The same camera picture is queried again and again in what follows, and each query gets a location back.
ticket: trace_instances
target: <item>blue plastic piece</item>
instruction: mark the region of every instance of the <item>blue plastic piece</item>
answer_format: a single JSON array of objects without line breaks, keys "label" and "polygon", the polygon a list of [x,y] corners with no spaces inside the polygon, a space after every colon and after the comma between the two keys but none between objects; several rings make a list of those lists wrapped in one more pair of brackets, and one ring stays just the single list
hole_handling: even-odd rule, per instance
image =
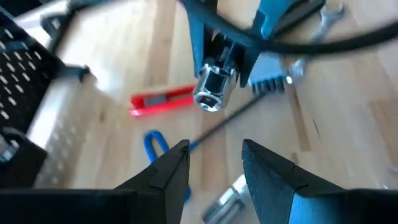
[{"label": "blue plastic piece", "polygon": [[272,30],[292,3],[293,0],[261,0],[258,12],[265,17],[261,28],[261,34],[264,39],[270,36]]},{"label": "blue plastic piece", "polygon": [[[155,152],[154,146],[152,145],[153,139],[155,139],[159,143],[159,146],[162,149],[163,153],[166,153],[170,150],[169,145],[164,139],[162,133],[160,133],[158,130],[149,131],[144,136],[144,148],[145,151],[147,152],[147,155],[151,163],[159,158]],[[184,195],[184,203],[186,203],[190,197],[191,197],[191,188],[188,186]]]}]

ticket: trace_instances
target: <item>wooden floor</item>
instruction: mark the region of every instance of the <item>wooden floor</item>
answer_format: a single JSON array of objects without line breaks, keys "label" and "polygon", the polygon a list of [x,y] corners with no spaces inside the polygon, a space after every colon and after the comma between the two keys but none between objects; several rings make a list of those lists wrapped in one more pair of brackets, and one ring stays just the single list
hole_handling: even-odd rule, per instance
[{"label": "wooden floor", "polygon": [[[349,12],[331,39],[398,19],[396,0],[342,1]],[[247,27],[258,2],[219,0],[218,7]],[[314,16],[287,39],[308,40],[318,21]],[[87,64],[94,77],[84,84],[54,83],[63,89],[63,101],[49,96],[62,109],[54,115],[57,122],[48,132],[52,143],[46,148],[66,162],[47,187],[115,187],[149,165],[142,143],[148,130],[161,131],[169,145],[195,139],[252,97],[248,89],[237,88],[227,109],[217,114],[191,106],[146,118],[128,115],[133,93],[196,82],[187,15],[174,0],[121,1],[85,12],[59,56]],[[201,223],[204,209],[243,173],[244,138],[342,187],[397,189],[398,175],[390,170],[398,167],[397,57],[398,43],[393,42],[319,58],[296,88],[264,99],[204,142],[191,155],[193,197],[183,223]],[[60,140],[57,129],[74,137]]]}]

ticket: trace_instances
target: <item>hardwood floor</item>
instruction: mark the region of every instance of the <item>hardwood floor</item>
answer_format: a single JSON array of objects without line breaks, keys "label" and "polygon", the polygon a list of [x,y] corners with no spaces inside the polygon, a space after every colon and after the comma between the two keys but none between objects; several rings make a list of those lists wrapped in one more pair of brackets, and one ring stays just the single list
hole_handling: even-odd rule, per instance
[{"label": "hardwood floor", "polygon": [[[330,39],[398,19],[396,0],[342,1],[349,13]],[[219,0],[218,7],[247,27],[258,2]],[[318,21],[314,16],[287,39],[308,40]],[[62,157],[65,168],[57,181],[45,176],[39,187],[115,187],[149,165],[142,145],[148,130],[160,130],[169,145],[194,139],[252,97],[248,89],[237,88],[228,107],[217,114],[191,106],[145,118],[128,115],[133,93],[196,82],[186,12],[174,0],[120,1],[90,9],[72,31],[59,56],[87,64],[95,77],[82,85],[54,83],[63,86],[67,100],[54,116],[61,124],[49,128],[48,135],[69,129],[75,137],[70,144],[54,137],[43,143],[61,155],[54,158]],[[318,58],[302,83],[285,95],[264,99],[204,142],[191,156],[193,197],[184,208],[183,223],[201,223],[204,209],[243,173],[244,138],[342,187],[397,189],[398,176],[390,171],[398,166],[397,55],[395,41]]]}]

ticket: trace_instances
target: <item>wrench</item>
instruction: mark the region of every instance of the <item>wrench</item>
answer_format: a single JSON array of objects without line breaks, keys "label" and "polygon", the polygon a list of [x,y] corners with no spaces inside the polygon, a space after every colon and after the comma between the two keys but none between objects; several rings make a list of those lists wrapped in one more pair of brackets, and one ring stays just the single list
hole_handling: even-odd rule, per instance
[{"label": "wrench", "polygon": [[[315,31],[313,37],[311,38],[311,43],[320,43],[325,38],[327,33],[331,30],[335,22],[344,17],[344,14],[345,6],[343,4],[340,4],[337,11],[330,9],[327,4],[324,5],[321,9],[321,23],[318,26],[318,29]],[[293,63],[292,67],[289,70],[287,83],[292,84],[293,79],[295,80],[304,76],[305,67],[307,66],[308,61],[309,57],[305,56]]]}]

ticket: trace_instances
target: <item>red utility knife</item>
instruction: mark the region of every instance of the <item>red utility knife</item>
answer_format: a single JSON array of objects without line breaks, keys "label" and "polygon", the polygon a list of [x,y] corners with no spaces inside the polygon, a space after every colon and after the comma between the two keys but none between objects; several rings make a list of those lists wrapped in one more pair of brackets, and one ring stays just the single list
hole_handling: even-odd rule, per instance
[{"label": "red utility knife", "polygon": [[133,116],[144,116],[161,113],[181,106],[193,104],[192,92],[194,85],[183,86],[164,93],[148,93],[132,95],[130,102]]}]

